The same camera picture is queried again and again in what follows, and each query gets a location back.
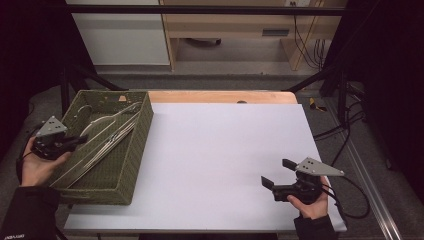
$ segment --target black pole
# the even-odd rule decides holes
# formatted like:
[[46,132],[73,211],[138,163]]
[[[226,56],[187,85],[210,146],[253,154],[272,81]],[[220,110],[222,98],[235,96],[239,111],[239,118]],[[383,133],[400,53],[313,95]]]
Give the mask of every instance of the black pole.
[[46,9],[69,13],[107,14],[230,14],[230,15],[296,15],[343,16],[358,14],[362,9],[315,7],[260,7],[260,6],[192,6],[192,5],[81,5],[46,4]]
[[69,100],[69,81],[67,78],[67,69],[63,68],[60,73],[60,93],[62,98],[62,116],[65,115],[70,105]]

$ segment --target hand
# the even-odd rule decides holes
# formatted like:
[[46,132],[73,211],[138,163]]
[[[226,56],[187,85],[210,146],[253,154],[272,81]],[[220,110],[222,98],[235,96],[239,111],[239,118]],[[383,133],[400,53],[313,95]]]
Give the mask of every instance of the hand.
[[52,175],[53,171],[71,156],[70,152],[62,154],[57,160],[51,161],[38,157],[31,152],[35,137],[29,139],[23,156],[22,187],[40,186]]
[[[328,182],[325,177],[321,176],[321,182],[324,184],[324,189],[328,191]],[[310,218],[314,220],[328,215],[328,195],[325,192],[321,193],[318,199],[310,205],[303,204],[299,199],[292,195],[289,195],[287,200],[289,200],[293,207],[300,211],[303,218]]]

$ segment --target wooden edge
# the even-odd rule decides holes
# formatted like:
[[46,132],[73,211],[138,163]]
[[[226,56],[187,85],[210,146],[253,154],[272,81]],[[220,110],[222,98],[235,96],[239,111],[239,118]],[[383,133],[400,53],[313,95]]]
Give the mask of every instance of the wooden edge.
[[297,104],[292,92],[275,91],[149,91],[152,103]]

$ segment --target green tray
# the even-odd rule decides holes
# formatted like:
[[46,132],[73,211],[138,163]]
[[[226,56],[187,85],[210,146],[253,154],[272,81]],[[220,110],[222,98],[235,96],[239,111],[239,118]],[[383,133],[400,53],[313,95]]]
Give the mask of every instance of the green tray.
[[54,182],[83,157],[95,154],[92,149],[109,137],[120,123],[127,121],[137,112],[134,129],[116,145],[97,165],[70,188],[56,188],[61,193],[61,203],[65,204],[131,204],[135,183],[140,168],[141,158],[147,141],[153,110],[149,95],[143,91],[79,91],[66,112],[62,123],[68,127],[67,136],[79,136],[84,128],[99,117],[113,115],[120,110],[142,102],[134,110],[118,118],[112,127],[109,123],[90,131],[90,139],[107,129],[96,140],[87,143],[84,148],[77,148],[71,158],[55,171],[49,183]]

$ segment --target cabinet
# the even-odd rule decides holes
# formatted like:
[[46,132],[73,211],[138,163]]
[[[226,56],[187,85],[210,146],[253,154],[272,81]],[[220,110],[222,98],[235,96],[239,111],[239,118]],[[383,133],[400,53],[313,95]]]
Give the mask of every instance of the cabinet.
[[[285,0],[161,0],[163,5],[217,5],[217,6],[285,6]],[[309,7],[344,7],[346,0],[311,0]],[[249,15],[164,15],[165,33],[168,42],[170,64],[175,65],[180,38],[280,38],[291,69],[297,70],[302,61],[302,46],[297,37],[294,41],[295,25],[293,16],[249,16]],[[302,39],[309,44],[312,39],[332,39],[340,17],[298,16],[297,29]],[[265,34],[276,30],[277,34]]]
[[[158,5],[155,0],[67,0],[68,4]],[[169,65],[160,14],[72,14],[94,65]]]

